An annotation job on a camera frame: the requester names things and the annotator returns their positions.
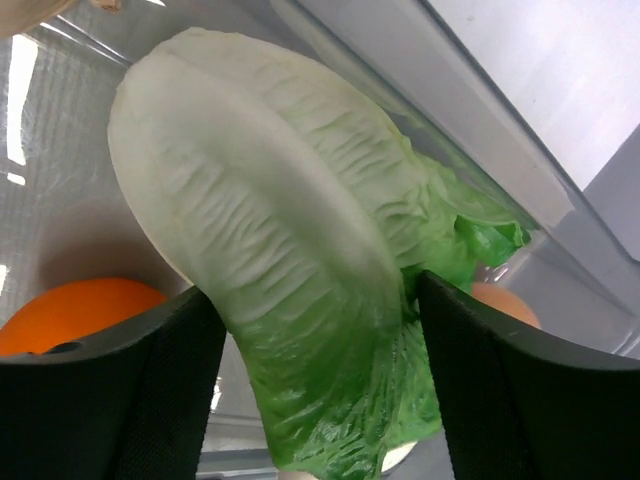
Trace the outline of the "orange fruit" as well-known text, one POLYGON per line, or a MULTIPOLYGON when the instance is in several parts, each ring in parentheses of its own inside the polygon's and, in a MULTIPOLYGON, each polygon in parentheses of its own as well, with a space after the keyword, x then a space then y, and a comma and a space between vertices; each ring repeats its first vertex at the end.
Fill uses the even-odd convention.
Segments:
POLYGON ((1 354, 43 354, 165 302, 161 291, 119 277, 67 283, 34 298, 1 328, 1 354))

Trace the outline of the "green lettuce leaf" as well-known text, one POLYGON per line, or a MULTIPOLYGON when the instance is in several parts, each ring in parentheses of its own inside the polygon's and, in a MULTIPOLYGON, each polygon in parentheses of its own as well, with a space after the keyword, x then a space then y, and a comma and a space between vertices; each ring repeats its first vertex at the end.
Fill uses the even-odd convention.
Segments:
POLYGON ((133 64, 108 144, 145 235, 234 337, 277 467, 375 479, 440 429, 415 282, 469 292, 528 244, 511 211, 333 70, 239 33, 192 27, 133 64))

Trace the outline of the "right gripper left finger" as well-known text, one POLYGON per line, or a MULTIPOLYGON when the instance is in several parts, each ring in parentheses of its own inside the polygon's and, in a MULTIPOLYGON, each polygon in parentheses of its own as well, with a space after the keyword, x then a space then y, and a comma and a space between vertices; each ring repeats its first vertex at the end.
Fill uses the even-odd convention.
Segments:
POLYGON ((1 361, 5 479, 192 479, 226 330, 190 288, 104 331, 1 361))

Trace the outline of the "peach fruit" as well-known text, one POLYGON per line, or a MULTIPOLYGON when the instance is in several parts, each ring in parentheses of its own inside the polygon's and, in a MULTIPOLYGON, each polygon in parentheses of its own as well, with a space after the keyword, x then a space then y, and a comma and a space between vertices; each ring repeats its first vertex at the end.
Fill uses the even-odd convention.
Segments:
POLYGON ((496 284, 475 282, 472 297, 532 327, 541 328, 533 310, 517 295, 496 284))

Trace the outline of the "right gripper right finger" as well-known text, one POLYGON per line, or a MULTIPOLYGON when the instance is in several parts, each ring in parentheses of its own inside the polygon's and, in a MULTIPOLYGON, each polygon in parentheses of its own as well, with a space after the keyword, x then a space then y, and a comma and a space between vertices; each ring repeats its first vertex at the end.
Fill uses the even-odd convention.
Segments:
POLYGON ((459 479, 635 479, 639 363, 418 279, 429 364, 459 479))

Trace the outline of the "small beige mushroom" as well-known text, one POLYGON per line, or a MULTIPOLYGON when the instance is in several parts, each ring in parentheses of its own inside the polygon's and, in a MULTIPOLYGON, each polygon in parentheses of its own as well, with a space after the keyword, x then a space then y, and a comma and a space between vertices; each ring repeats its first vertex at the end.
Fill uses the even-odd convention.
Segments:
POLYGON ((24 33, 77 3, 77 0, 0 0, 1 37, 24 33))

